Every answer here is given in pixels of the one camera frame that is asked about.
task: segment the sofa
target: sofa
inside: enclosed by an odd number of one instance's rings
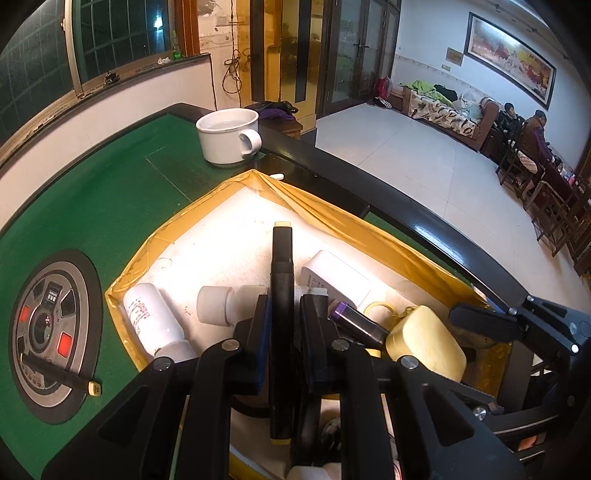
[[[391,95],[393,98],[396,98],[398,101],[400,101],[399,98],[402,97],[401,112],[404,115],[408,115],[408,116],[410,115],[409,110],[410,110],[410,103],[411,103],[411,94],[412,94],[411,89],[409,89],[407,87],[402,87],[402,86],[395,86],[394,90],[392,91],[392,95]],[[447,133],[448,135],[451,135],[453,138],[466,144],[468,147],[470,147],[476,151],[479,151],[482,144],[486,140],[486,137],[488,136],[489,131],[491,130],[492,124],[496,121],[496,119],[499,115],[498,104],[490,98],[484,98],[480,107],[482,108],[482,114],[483,114],[482,120],[480,120],[480,122],[478,124],[476,124],[476,126],[470,136],[461,135],[457,132],[454,132],[453,130],[451,130],[449,128],[442,128],[439,125],[432,124],[427,121],[424,121],[424,122],[435,127],[435,128],[438,128],[439,130]]]

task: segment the red bag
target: red bag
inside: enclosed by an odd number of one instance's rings
[[[392,80],[386,77],[383,79],[379,79],[375,86],[376,95],[384,100],[388,100],[390,93],[392,93]]]

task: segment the white tile floor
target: white tile floor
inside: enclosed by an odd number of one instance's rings
[[[316,146],[398,188],[482,247],[531,294],[591,313],[587,282],[565,248],[555,258],[499,185],[496,165],[443,132],[359,105],[317,122]]]

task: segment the metal screw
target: metal screw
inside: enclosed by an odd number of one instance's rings
[[[222,343],[222,348],[226,352],[234,352],[240,348],[240,342],[234,338],[230,338]]]
[[[345,350],[349,349],[349,342],[344,338],[337,338],[333,340],[331,343],[333,350],[337,350],[338,352],[344,352]]]
[[[400,365],[402,365],[404,368],[408,368],[409,370],[414,370],[418,367],[418,360],[412,355],[404,355],[400,359]]]
[[[472,413],[478,420],[482,421],[484,420],[484,417],[486,417],[486,408],[476,407],[474,410],[472,410]]]
[[[159,356],[156,360],[154,360],[154,370],[158,370],[159,372],[164,372],[170,368],[170,365],[173,364],[173,361],[168,358],[167,356]]]

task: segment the window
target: window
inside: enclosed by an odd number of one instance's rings
[[[72,0],[82,84],[135,60],[170,50],[166,0]]]
[[[0,144],[72,90],[63,17],[64,0],[46,0],[0,54]]]

